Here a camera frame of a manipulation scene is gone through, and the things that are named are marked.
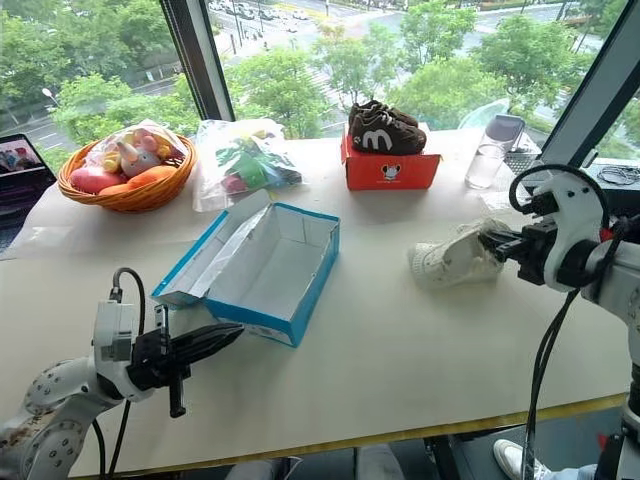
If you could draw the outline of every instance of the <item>white sneaker on floor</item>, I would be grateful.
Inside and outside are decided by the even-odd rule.
[[[520,464],[522,463],[522,447],[509,440],[498,440],[493,444],[493,455],[502,471],[511,480],[520,480]],[[542,480],[547,473],[551,473],[547,467],[537,459],[533,466],[534,480]]]

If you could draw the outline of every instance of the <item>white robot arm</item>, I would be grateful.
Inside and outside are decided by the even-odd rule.
[[[133,305],[115,297],[98,305],[89,356],[44,370],[18,414],[0,428],[0,479],[66,479],[96,417],[123,400],[140,402],[155,388],[168,386],[171,416],[183,415],[182,380],[190,376],[190,365],[243,331],[223,323],[172,339],[168,310],[158,305],[157,328],[136,338]]]
[[[561,173],[536,188],[529,203],[518,204],[515,190],[519,182],[542,170]],[[629,328],[632,381],[623,408],[622,435],[610,439],[596,478],[638,480],[640,245],[624,241],[629,227],[638,218],[620,219],[612,233],[600,187],[580,170],[564,165],[543,165],[519,175],[511,185],[510,200],[516,210],[542,216],[542,221],[525,226],[521,232],[481,234],[485,248],[499,261],[517,261],[518,277],[523,280],[560,292],[579,289],[583,298],[611,312]]]

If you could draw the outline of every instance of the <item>tree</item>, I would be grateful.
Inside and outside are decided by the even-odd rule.
[[[571,52],[572,45],[564,25],[516,15],[506,18],[495,34],[485,36],[474,56],[485,70],[505,78],[515,105],[531,110],[541,101],[554,105],[560,89],[576,83],[583,57]]]
[[[77,0],[67,7],[46,25],[71,59],[69,77],[90,73],[111,77],[134,65],[129,46],[120,39],[122,19],[117,9],[101,0]]]
[[[177,55],[167,22],[154,0],[131,0],[117,9],[119,38],[131,52],[136,65],[155,66],[155,58],[170,52]]]
[[[319,28],[314,65],[329,75],[329,85],[340,94],[345,110],[387,90],[397,69],[396,41],[387,28],[373,24],[361,39],[346,37],[342,25]]]
[[[0,22],[0,107],[44,99],[42,88],[57,87],[69,65],[62,47],[37,23],[6,11]]]
[[[601,38],[607,38],[627,2],[626,0],[607,0],[603,3],[604,8],[601,13],[594,15],[595,18],[590,23],[593,26],[593,33]]]
[[[236,116],[269,116],[289,138],[316,137],[328,103],[311,81],[308,65],[305,52],[274,48],[228,67],[225,78]]]
[[[476,16],[474,9],[447,8],[443,0],[410,7],[400,25],[405,68],[413,73],[436,58],[452,57],[464,35],[473,31]]]
[[[163,96],[133,93],[120,79],[104,80],[99,74],[66,81],[53,113],[57,125],[79,145],[104,138],[147,118],[176,133],[196,132],[199,117],[187,81],[181,75],[174,92]]]
[[[593,33],[606,38],[626,5],[626,0],[580,0],[580,10],[589,16]]]
[[[622,111],[627,139],[640,147],[640,100],[632,98]]]
[[[434,130],[457,128],[470,111],[506,95],[505,81],[470,58],[436,60],[390,93],[391,102]]]

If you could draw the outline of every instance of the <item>open shoe box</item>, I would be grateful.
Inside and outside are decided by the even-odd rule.
[[[153,292],[298,346],[339,248],[340,219],[260,190],[223,211]]]

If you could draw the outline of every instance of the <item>red shoe box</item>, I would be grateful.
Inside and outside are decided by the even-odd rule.
[[[349,190],[427,189],[442,160],[437,154],[363,153],[354,150],[351,145],[351,135],[345,126],[340,152]]]

